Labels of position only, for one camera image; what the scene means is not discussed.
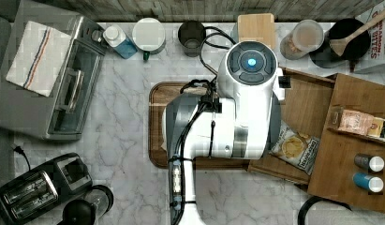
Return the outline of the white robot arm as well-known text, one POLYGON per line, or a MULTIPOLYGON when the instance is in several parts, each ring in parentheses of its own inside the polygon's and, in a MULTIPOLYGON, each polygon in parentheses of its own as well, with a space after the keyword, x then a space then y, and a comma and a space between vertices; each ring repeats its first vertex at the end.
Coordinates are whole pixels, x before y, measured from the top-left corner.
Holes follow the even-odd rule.
POLYGON ((277 142, 285 92, 274 52, 248 40, 233 45, 204 94, 181 93, 166 106, 162 133, 168 157, 170 225, 200 225, 193 161, 259 159, 277 142))

